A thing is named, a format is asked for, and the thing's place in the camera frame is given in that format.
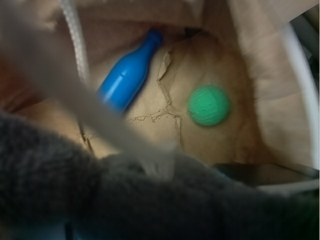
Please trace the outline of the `blurry gray gripper finger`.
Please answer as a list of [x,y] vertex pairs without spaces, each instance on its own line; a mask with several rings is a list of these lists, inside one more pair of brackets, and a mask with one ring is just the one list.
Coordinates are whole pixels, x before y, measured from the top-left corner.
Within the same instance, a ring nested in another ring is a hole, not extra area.
[[121,117],[84,85],[60,40],[38,30],[30,13],[17,4],[0,7],[0,50],[44,96],[57,99],[82,123],[116,149],[138,160],[148,175],[173,175],[171,144],[155,146],[132,131]]

